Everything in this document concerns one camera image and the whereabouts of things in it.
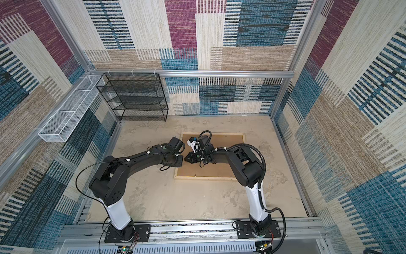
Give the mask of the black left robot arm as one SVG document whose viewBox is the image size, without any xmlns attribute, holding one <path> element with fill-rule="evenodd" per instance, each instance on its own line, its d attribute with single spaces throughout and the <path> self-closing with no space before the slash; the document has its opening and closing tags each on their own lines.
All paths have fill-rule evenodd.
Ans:
<svg viewBox="0 0 406 254">
<path fill-rule="evenodd" d="M 172 137 L 169 143 L 152 146 L 144 152 L 129 157 L 108 156 L 102 161 L 89 183 L 89 189 L 110 219 L 105 243 L 135 242 L 139 236 L 123 201 L 129 177 L 156 165 L 161 165 L 161 170 L 181 167 L 184 149 L 185 144 Z"/>
</svg>

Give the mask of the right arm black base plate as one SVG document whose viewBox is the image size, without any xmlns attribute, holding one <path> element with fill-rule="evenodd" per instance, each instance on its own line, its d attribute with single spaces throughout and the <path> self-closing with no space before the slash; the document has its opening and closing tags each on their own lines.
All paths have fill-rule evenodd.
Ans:
<svg viewBox="0 0 406 254">
<path fill-rule="evenodd" d="M 255 235 L 251 228 L 250 221 L 235 220 L 232 223 L 232 227 L 237 231 L 237 237 L 239 239 L 253 239 L 253 238 L 281 238 L 281 227 L 278 221 L 272 220 L 271 225 L 259 236 Z"/>
</svg>

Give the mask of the aluminium mounting rail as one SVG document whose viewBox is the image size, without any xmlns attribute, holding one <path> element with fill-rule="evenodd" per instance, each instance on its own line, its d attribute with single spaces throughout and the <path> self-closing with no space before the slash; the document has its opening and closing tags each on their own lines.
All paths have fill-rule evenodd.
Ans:
<svg viewBox="0 0 406 254">
<path fill-rule="evenodd" d="M 235 220 L 146 221 L 148 242 L 104 243 L 107 224 L 67 225 L 54 254 L 332 254 L 333 245 L 319 218 L 276 217 L 281 238 L 239 239 Z"/>
</svg>

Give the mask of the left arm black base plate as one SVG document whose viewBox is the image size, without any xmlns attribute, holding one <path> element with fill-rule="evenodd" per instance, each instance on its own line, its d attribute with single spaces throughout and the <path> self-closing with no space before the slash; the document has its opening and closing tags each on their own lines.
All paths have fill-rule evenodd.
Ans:
<svg viewBox="0 0 406 254">
<path fill-rule="evenodd" d="M 109 226 L 104 243 L 136 243 L 148 242 L 150 237 L 150 224 L 130 224 L 123 230 Z"/>
</svg>

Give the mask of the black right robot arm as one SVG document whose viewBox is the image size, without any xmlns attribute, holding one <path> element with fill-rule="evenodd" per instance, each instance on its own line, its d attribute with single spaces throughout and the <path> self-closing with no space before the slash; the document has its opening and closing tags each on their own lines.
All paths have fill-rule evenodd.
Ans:
<svg viewBox="0 0 406 254">
<path fill-rule="evenodd" d="M 255 237 L 264 237 L 271 226 L 272 217 L 267 211 L 263 194 L 263 180 L 266 173 L 264 156 L 253 145 L 236 144 L 215 148 L 211 144 L 212 133 L 203 131 L 198 137 L 189 138 L 187 145 L 192 151 L 185 161 L 207 164 L 228 164 L 237 181 L 245 187 L 250 206 L 250 226 Z"/>
</svg>

